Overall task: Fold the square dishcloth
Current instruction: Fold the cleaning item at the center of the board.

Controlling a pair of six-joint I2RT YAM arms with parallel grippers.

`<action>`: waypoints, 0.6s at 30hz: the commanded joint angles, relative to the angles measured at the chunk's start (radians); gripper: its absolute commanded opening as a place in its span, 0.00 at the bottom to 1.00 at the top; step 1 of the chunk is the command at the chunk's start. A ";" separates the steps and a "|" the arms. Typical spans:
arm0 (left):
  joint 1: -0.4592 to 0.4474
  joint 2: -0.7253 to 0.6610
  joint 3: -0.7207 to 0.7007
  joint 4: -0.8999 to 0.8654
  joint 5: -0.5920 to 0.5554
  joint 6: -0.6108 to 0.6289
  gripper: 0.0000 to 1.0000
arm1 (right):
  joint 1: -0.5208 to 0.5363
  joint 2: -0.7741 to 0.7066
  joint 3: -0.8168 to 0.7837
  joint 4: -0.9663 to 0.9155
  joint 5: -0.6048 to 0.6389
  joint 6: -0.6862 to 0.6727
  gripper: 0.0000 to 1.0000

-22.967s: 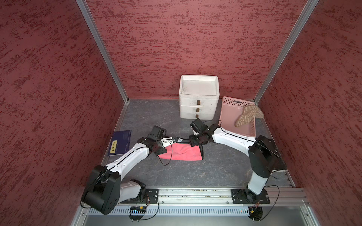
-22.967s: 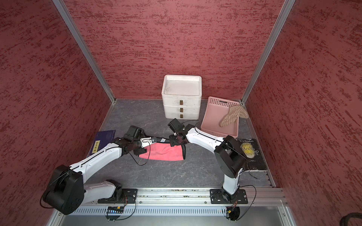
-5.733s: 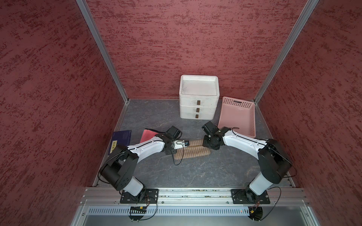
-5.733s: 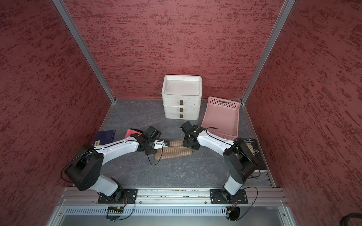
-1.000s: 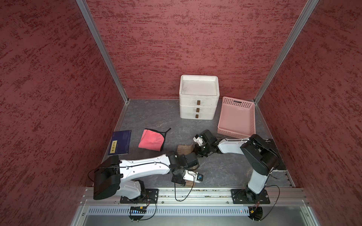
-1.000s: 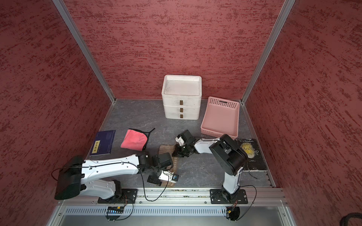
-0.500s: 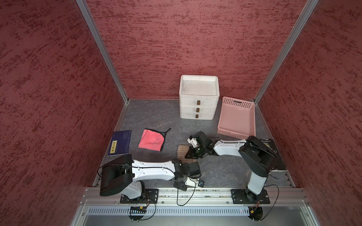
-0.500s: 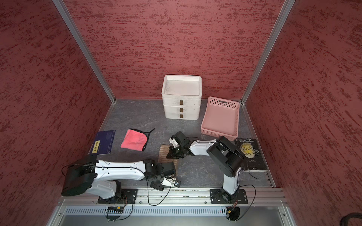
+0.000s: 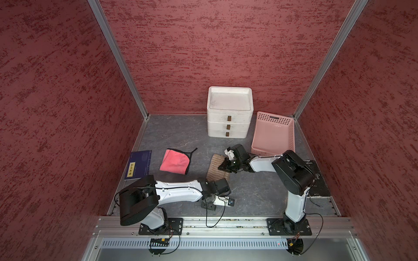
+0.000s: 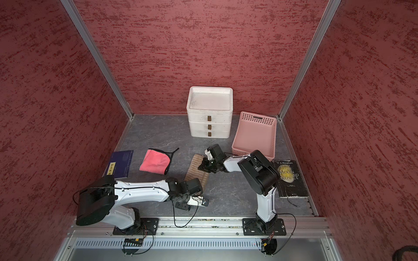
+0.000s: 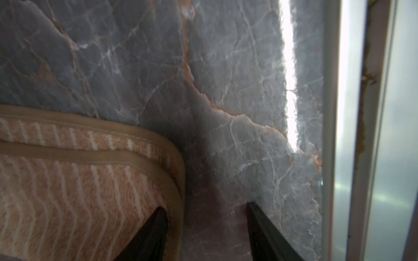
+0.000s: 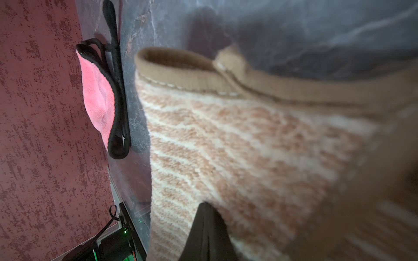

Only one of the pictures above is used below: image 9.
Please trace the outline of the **beige striped woven dishcloth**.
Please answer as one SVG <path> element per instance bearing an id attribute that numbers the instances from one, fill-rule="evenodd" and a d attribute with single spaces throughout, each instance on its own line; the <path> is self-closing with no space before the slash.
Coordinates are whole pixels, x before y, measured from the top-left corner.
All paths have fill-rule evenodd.
<path id="1" fill-rule="evenodd" d="M 227 181 L 230 180 L 230 173 L 218 169 L 218 167 L 224 162 L 224 159 L 225 157 L 222 155 L 213 155 L 209 170 L 206 175 L 206 179 L 208 181 L 218 181 L 223 178 L 225 178 Z"/>

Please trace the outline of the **pink grey dishcloth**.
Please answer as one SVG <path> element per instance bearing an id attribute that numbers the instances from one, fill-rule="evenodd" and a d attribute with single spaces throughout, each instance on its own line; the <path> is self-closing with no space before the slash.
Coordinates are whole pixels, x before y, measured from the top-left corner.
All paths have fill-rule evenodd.
<path id="1" fill-rule="evenodd" d="M 166 149 L 160 171 L 187 175 L 192 155 L 196 150 L 197 148 L 192 152 L 184 152 L 177 149 Z"/>

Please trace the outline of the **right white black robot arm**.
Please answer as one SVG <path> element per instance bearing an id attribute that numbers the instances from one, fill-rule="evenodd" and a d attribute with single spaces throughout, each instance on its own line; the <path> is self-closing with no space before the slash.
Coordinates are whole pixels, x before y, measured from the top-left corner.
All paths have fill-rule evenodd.
<path id="1" fill-rule="evenodd" d="M 256 156 L 248 153 L 243 145 L 237 144 L 225 150 L 226 157 L 218 170 L 238 173 L 246 171 L 275 172 L 288 191 L 287 206 L 282 222 L 271 227 L 281 227 L 282 232 L 294 235 L 303 228 L 306 221 L 306 200 L 315 183 L 315 174 L 294 151 L 287 150 L 278 156 Z"/>

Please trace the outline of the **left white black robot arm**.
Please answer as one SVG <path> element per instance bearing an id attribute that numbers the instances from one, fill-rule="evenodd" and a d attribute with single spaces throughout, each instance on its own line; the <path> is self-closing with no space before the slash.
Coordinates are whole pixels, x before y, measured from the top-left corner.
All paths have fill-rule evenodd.
<path id="1" fill-rule="evenodd" d="M 165 204 L 202 201 L 203 209 L 216 206 L 233 207 L 231 189 L 225 178 L 208 181 L 205 178 L 188 182 L 169 183 L 157 181 L 153 175 L 141 178 L 116 193 L 119 202 L 120 225 L 137 223 L 148 226 L 152 233 L 169 226 Z"/>

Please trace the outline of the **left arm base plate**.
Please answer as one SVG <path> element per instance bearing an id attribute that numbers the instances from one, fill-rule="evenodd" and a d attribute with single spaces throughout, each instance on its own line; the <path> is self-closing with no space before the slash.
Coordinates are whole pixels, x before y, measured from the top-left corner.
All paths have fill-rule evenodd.
<path id="1" fill-rule="evenodd" d="M 184 219 L 169 217 L 168 222 L 160 228 L 150 229 L 147 225 L 140 225 L 139 236 L 180 236 L 182 235 Z"/>

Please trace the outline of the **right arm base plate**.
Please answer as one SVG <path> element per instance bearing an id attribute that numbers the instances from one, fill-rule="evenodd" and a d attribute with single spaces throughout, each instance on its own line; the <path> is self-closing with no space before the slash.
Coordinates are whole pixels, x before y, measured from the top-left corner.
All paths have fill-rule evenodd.
<path id="1" fill-rule="evenodd" d="M 307 219 L 294 223 L 290 219 L 267 219 L 267 229 L 270 236 L 312 236 Z"/>

